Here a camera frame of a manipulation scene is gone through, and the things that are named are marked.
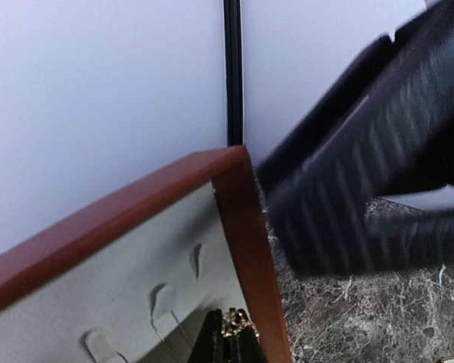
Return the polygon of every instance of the cherry wood edge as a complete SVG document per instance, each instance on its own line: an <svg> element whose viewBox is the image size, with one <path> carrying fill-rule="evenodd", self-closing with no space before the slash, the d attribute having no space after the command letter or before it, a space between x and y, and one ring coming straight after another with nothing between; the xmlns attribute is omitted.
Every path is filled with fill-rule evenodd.
<svg viewBox="0 0 454 363"><path fill-rule="evenodd" d="M250 317L269 362L290 363L288 332L250 159L213 179L217 207Z"/></svg>
<svg viewBox="0 0 454 363"><path fill-rule="evenodd" d="M245 147L191 154L81 209L0 255L0 311L71 270L212 181L252 320L269 361L288 363L288 335Z"/></svg>
<svg viewBox="0 0 454 363"><path fill-rule="evenodd" d="M453 361L454 360L454 356L452 357L447 357L447 358L440 358L436 363L444 363L445 361Z"/></svg>

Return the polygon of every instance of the dark marble surface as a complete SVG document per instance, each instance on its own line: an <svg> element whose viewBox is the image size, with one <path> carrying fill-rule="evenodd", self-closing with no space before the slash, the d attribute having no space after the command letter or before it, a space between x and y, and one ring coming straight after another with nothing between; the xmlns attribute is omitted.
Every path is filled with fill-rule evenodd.
<svg viewBox="0 0 454 363"><path fill-rule="evenodd" d="M367 205L370 216L406 213L421 212L385 200ZM454 355L454 266L299 280L268 230L293 362L435 362Z"/></svg>

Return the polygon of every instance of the white display board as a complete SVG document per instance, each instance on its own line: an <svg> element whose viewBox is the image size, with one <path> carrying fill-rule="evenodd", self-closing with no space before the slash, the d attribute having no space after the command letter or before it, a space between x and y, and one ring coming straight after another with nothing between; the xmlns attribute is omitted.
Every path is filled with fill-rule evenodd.
<svg viewBox="0 0 454 363"><path fill-rule="evenodd" d="M185 361L174 316L194 341L205 311L231 307L247 311L209 183L1 312L0 363L92 363L94 329L130 362L175 361L155 328Z"/></svg>

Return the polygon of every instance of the gold chain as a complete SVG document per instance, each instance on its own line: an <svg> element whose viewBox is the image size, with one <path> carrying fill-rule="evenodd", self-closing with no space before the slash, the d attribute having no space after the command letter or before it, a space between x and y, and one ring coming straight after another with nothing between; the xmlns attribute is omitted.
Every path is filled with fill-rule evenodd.
<svg viewBox="0 0 454 363"><path fill-rule="evenodd" d="M259 331L252 321L248 321L242 312L230 311L222 316L222 334L224 338L235 337L242 332L246 327L252 328L259 340Z"/></svg>

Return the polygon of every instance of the black vertical trim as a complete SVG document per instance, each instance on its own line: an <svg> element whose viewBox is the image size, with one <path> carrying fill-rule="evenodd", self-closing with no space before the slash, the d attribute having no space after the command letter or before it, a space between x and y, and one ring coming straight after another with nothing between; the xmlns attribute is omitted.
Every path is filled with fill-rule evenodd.
<svg viewBox="0 0 454 363"><path fill-rule="evenodd" d="M227 142L244 143L241 0L224 0Z"/></svg>

